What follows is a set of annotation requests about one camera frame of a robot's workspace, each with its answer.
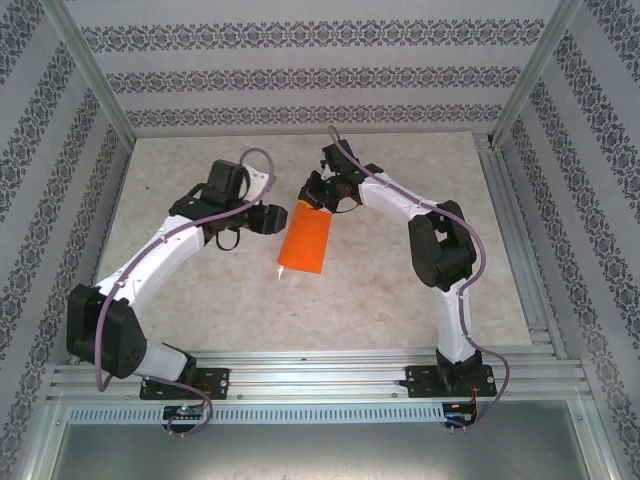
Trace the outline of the orange cloth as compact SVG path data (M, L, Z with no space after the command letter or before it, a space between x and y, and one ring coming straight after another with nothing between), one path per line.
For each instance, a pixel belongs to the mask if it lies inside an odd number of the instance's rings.
M285 236L278 263L300 272L321 274L332 214L299 201Z

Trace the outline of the grey metal sheet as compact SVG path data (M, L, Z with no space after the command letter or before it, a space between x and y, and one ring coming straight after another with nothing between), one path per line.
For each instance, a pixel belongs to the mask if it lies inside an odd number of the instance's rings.
M506 402L463 432L415 404L293 413L222 405L177 439L142 405L49 406L19 480L630 480L588 400Z

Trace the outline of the aluminium mounting rail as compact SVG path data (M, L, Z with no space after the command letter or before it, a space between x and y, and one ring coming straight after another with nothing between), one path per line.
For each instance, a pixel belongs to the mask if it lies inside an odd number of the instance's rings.
M579 360L558 359L549 344L505 349L507 367L494 359L497 385L507 387L504 398L515 400L565 400L591 397L592 389ZM430 350L239 353L203 352L201 365L230 372L230 402L283 401L311 403L346 401L405 401L400 383L409 365L426 365Z

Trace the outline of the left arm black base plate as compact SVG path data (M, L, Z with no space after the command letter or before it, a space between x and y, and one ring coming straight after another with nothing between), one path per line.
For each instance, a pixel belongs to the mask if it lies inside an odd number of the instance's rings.
M211 400L226 400L230 371L224 368L195 368L191 373L183 374L177 383L195 388L205 393ZM184 387L166 383L143 380L139 398L141 400L201 400L202 397Z

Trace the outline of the aluminium frame post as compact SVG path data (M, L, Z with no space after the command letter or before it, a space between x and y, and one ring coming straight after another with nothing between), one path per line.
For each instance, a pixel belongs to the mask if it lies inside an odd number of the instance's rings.
M87 85L96 96L119 139L127 151L132 153L136 143L134 129L65 1L39 0L39 2L73 57Z
M565 31L571 24L584 0L559 0L546 24L539 42L519 76L495 126L489 135L491 147L497 150L507 138L512 124L521 112L531 91L553 56Z

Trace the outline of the aluminium side rail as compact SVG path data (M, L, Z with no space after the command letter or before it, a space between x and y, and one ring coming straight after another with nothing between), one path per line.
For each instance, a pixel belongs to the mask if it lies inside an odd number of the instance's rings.
M537 265L525 222L509 180L504 160L488 135L473 135L473 141L514 276L516 289L530 330L530 337L544 330L560 360L569 358L561 340L551 303Z

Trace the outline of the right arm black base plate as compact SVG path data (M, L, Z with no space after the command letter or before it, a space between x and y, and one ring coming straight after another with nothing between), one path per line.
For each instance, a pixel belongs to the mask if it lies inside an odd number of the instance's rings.
M488 365L481 365L466 371L446 372L442 366L408 366L406 379L400 382L410 398L453 398L478 397L493 398L497 387L493 371Z

